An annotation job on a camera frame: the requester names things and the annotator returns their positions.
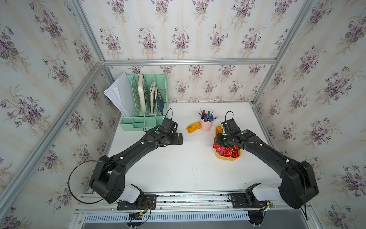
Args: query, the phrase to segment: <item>mint green file organizer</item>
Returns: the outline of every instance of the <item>mint green file organizer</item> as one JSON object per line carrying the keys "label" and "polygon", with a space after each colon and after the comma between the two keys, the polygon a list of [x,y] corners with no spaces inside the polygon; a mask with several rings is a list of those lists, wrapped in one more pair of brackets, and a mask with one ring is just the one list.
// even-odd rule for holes
{"label": "mint green file organizer", "polygon": [[[127,78],[132,85],[132,91],[135,100],[135,110],[132,117],[122,117],[121,127],[123,128],[123,130],[142,131],[143,128],[146,128],[146,130],[148,130],[159,125],[163,121],[167,110],[169,109],[168,84],[166,75],[144,74],[142,86],[143,92],[145,94],[146,103],[145,115],[142,115],[141,113],[140,96],[138,93],[138,75],[127,75]],[[154,80],[156,83],[155,86],[157,86],[157,88],[159,89],[160,95],[162,96],[164,101],[163,115],[161,115],[160,111],[157,109],[155,99],[154,112],[150,112],[150,87]]]}

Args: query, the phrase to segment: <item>white table surface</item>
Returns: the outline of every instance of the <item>white table surface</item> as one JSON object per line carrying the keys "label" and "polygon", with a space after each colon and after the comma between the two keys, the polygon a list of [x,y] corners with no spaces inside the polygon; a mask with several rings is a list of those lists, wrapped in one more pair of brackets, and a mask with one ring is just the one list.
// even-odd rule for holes
{"label": "white table surface", "polygon": [[[267,142],[249,103],[174,103],[173,121],[183,133],[183,145],[157,148],[140,159],[126,174],[126,184],[144,192],[215,191],[246,189],[254,183],[280,183],[281,178],[253,154],[242,150],[240,158],[218,159],[212,148],[215,128],[227,111],[241,130],[249,129]],[[199,109],[219,116],[211,131],[200,129],[188,134],[187,126],[199,121]],[[108,156],[118,154],[144,135],[143,131],[124,132],[118,126]]]}

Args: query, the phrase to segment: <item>red candy wrapper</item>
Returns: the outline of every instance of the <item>red candy wrapper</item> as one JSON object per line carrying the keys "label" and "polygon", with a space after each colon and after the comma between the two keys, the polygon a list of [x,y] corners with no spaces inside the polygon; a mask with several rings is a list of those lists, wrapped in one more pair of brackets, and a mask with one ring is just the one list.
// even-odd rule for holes
{"label": "red candy wrapper", "polygon": [[213,147],[214,149],[216,149],[216,151],[218,152],[218,154],[220,154],[221,156],[224,157],[229,157],[229,158],[237,158],[239,157],[239,154],[236,150],[238,150],[238,146],[234,146],[234,151],[232,151],[231,149],[227,148],[227,147],[223,147],[220,145],[216,144],[216,137],[213,140]]}

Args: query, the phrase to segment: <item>dark blue notebook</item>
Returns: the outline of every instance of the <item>dark blue notebook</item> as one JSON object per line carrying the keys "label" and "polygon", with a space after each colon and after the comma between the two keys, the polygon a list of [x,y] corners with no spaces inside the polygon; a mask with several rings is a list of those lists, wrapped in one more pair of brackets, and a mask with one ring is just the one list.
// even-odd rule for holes
{"label": "dark blue notebook", "polygon": [[156,101],[156,106],[157,106],[156,112],[158,112],[158,109],[159,109],[161,115],[163,115],[164,101],[160,95],[159,89],[158,89],[158,93],[157,93],[155,101]]}

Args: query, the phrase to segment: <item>floral wallpaper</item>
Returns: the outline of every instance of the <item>floral wallpaper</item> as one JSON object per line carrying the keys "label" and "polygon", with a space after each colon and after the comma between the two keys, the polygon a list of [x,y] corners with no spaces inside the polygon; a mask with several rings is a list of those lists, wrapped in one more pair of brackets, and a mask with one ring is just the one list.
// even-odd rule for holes
{"label": "floral wallpaper", "polygon": [[312,165],[323,228],[366,223],[365,27],[365,1],[318,0],[257,104],[278,150]]}
{"label": "floral wallpaper", "polygon": [[[0,1],[0,192],[27,159],[96,64],[68,1]],[[0,228],[66,228],[73,212],[70,170],[105,153],[118,110],[103,97],[99,76],[45,153]],[[71,178],[90,192],[93,165]]]}
{"label": "floral wallpaper", "polygon": [[[199,59],[275,57],[304,0],[81,3],[105,59]],[[317,6],[308,29],[331,5]]]}
{"label": "floral wallpaper", "polygon": [[166,74],[170,102],[251,101],[269,64],[115,66],[114,79],[126,74]]}
{"label": "floral wallpaper", "polygon": [[[108,88],[108,84],[100,75],[92,88],[93,93],[100,94]],[[76,165],[86,160],[96,160],[106,153],[108,140],[118,124],[118,114],[118,109],[110,106],[105,97],[101,97],[100,103],[95,105],[88,91],[6,218],[0,222],[0,228],[67,228],[77,205],[68,189],[70,171]],[[7,160],[9,158],[1,157],[1,165]],[[12,175],[8,167],[1,168],[0,181],[8,180],[7,176]],[[72,175],[70,187],[74,194],[91,192],[88,184],[94,167],[93,163],[85,164]]]}

